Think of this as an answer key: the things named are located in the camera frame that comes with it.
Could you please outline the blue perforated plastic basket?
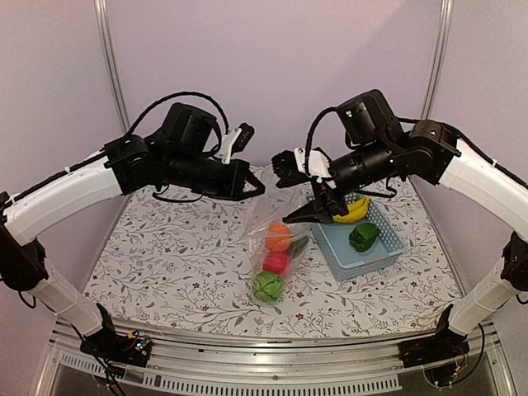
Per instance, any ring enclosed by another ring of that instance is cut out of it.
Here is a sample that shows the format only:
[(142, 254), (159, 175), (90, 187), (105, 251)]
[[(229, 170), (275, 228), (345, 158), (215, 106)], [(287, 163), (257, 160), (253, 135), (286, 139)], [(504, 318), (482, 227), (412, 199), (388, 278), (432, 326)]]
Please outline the blue perforated plastic basket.
[(404, 243), (376, 203), (352, 224), (312, 224), (311, 231), (336, 281), (392, 266)]

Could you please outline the orange green toy mango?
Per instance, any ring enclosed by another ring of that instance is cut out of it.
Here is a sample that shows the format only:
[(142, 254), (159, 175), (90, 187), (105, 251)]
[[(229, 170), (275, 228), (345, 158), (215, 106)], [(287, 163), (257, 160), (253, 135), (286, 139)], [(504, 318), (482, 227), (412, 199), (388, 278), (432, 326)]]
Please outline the orange green toy mango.
[(294, 239), (291, 242), (290, 247), (287, 249), (286, 254), (289, 257), (290, 260), (294, 260), (297, 258), (305, 249), (306, 245), (308, 244), (309, 237), (304, 235), (300, 238)]

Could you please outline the yellow toy banana bunch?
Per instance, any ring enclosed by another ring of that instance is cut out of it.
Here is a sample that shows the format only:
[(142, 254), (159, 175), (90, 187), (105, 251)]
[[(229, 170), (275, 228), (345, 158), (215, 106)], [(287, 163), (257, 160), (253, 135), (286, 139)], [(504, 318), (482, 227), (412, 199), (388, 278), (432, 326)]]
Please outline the yellow toy banana bunch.
[(333, 222), (338, 224), (353, 224), (363, 220), (369, 212), (370, 198), (363, 196), (360, 200), (355, 201), (347, 206), (348, 214), (333, 216)]

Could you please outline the orange toy orange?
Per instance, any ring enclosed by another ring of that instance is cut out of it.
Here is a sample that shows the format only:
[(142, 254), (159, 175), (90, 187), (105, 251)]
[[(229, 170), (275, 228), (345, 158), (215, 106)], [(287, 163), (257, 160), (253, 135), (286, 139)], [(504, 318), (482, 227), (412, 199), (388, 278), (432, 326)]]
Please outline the orange toy orange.
[(266, 248), (271, 252), (285, 252), (290, 245), (290, 229), (284, 224), (272, 224), (266, 236)]

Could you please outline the green toy bell pepper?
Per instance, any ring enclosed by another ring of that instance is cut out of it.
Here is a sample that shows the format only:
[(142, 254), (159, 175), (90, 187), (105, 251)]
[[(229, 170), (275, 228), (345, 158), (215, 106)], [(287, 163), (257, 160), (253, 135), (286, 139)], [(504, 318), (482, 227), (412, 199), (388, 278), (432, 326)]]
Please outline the green toy bell pepper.
[(357, 225), (349, 234), (349, 244), (357, 252), (365, 252), (374, 244), (380, 233), (379, 228), (370, 222)]

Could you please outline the clear zip top bag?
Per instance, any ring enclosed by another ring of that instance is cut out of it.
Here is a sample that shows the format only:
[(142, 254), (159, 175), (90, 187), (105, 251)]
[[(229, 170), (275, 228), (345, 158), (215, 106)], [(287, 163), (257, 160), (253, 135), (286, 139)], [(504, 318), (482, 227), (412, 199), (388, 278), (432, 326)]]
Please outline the clear zip top bag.
[(252, 266), (251, 293), (259, 304), (284, 299), (288, 282), (309, 242), (307, 224), (287, 224), (285, 218), (307, 202), (302, 186), (280, 189), (279, 178), (265, 167), (259, 175), (265, 192), (250, 202), (243, 233)]

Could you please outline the red toy apple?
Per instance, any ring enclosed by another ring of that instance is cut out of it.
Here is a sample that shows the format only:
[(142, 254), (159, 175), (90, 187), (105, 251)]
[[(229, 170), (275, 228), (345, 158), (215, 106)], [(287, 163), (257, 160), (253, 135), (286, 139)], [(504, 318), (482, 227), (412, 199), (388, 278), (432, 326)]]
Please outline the red toy apple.
[(290, 264), (290, 258), (285, 252), (268, 252), (262, 269), (283, 276)]

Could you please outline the green toy cabbage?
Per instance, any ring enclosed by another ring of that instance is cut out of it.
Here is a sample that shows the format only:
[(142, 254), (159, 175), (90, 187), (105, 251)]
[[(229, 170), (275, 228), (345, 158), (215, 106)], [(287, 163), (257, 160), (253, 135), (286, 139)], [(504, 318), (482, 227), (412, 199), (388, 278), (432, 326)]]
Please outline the green toy cabbage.
[(262, 271), (252, 283), (253, 296), (264, 303), (274, 303), (281, 299), (285, 282), (275, 272)]

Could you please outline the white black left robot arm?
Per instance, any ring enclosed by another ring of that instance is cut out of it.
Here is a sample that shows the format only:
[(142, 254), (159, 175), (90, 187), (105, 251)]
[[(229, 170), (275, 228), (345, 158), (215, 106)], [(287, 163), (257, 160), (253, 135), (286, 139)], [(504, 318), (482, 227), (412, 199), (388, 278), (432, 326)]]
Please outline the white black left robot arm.
[(247, 161), (238, 159), (255, 130), (231, 128), (222, 109), (209, 113), (182, 103), (181, 93), (164, 97), (162, 124), (142, 137), (130, 126), (80, 163), (18, 194), (1, 195), (1, 277), (17, 292), (43, 303), (68, 321), (105, 358), (123, 349), (111, 316), (89, 301), (47, 261), (40, 235), (66, 219), (146, 186), (165, 201), (170, 186), (186, 188), (191, 200), (242, 201), (265, 187)]

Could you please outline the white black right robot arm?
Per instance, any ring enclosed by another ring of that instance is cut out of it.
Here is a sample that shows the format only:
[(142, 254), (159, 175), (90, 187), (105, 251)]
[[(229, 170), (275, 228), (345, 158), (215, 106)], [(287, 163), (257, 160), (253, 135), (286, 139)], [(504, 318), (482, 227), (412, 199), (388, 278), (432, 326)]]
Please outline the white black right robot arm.
[(468, 197), (511, 227), (502, 257), (464, 298), (446, 308), (427, 353), (445, 359), (484, 319), (527, 290), (527, 185), (485, 156), (455, 127), (434, 120), (398, 118), (383, 93), (372, 89), (338, 106), (336, 113), (351, 152), (331, 160), (312, 148), (314, 130), (304, 148), (294, 151), (300, 180), (310, 182), (314, 199), (284, 221), (329, 224), (347, 213), (345, 196), (382, 179), (416, 175)]

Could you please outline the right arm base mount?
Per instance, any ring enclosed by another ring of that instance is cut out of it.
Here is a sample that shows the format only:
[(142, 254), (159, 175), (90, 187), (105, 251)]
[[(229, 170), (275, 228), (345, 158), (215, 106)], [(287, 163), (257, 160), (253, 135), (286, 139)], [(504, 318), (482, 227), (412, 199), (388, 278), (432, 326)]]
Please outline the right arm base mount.
[(405, 368), (443, 361), (468, 352), (467, 337), (452, 332), (446, 323), (439, 324), (431, 336), (398, 344), (398, 358)]

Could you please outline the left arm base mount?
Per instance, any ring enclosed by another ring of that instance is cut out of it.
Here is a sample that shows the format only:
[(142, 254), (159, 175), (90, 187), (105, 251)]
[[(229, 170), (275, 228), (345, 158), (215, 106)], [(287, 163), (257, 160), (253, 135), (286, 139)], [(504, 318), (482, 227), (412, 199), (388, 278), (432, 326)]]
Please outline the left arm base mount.
[(138, 331), (127, 335), (116, 332), (108, 311), (96, 304), (102, 316), (102, 329), (84, 337), (80, 351), (111, 362), (146, 367), (152, 351), (152, 338), (141, 336)]

